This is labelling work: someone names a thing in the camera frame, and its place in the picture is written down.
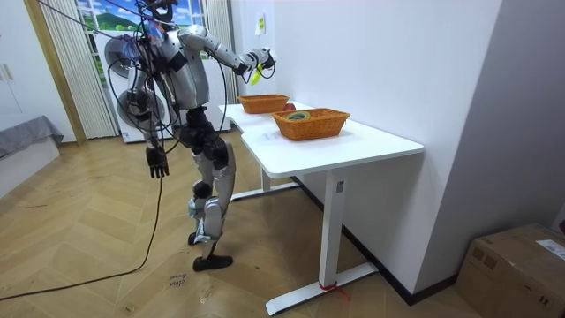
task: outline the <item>striped curtain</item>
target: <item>striped curtain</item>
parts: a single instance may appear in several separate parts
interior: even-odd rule
[[[73,0],[47,0],[46,3],[79,20]],[[82,26],[43,4],[41,9],[87,139],[117,136],[117,124],[104,95]]]
[[[210,33],[213,34],[222,44],[225,44],[233,50],[233,42],[231,39],[230,14],[228,12],[227,0],[202,0],[204,4],[204,12],[206,14],[206,26]],[[236,74],[226,66],[223,73],[226,77],[226,85],[228,87],[228,103],[238,103],[236,93]]]

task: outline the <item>humanoid robot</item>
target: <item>humanoid robot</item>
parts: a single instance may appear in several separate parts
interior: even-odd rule
[[[197,221],[196,231],[190,234],[188,244],[204,243],[201,257],[194,271],[221,269],[232,262],[230,256],[215,255],[214,250],[222,235],[222,227],[235,182],[236,162],[228,141],[218,136],[208,122],[203,105],[209,100],[208,83],[200,52],[204,51],[221,64],[230,67],[237,75],[252,72],[259,65],[263,69],[275,65],[275,55],[270,49],[254,49],[245,55],[236,55],[220,43],[203,26],[173,29],[172,5],[176,0],[145,0],[144,8],[153,13],[153,30],[145,37],[132,40],[132,64],[128,80],[130,89],[118,101],[134,117],[147,142],[147,164],[151,177],[169,175],[167,156],[159,143],[160,119],[155,114],[155,99],[151,85],[155,80],[166,97],[169,111],[178,114],[187,110],[186,125],[180,129],[179,141],[192,151],[192,157],[202,175],[194,184],[189,212]],[[218,193],[212,196],[215,186]]]

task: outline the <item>tape roll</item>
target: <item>tape roll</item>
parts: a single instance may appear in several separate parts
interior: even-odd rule
[[[290,120],[308,119],[310,118],[310,113],[304,110],[294,111],[287,115],[286,118]]]

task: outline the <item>cabinet door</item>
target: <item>cabinet door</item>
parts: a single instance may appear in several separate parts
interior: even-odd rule
[[[10,78],[3,72],[2,61],[0,61],[0,115],[21,112],[18,102],[11,92],[9,80]]]

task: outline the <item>wicker basket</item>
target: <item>wicker basket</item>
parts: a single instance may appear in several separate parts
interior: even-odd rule
[[[239,96],[238,100],[244,105],[246,113],[263,114],[284,110],[284,105],[289,97],[285,95],[250,95]]]
[[[309,140],[336,136],[342,130],[345,119],[350,114],[330,109],[306,110],[308,119],[287,119],[286,116],[295,110],[273,113],[273,118],[281,130],[281,134],[294,141]]]

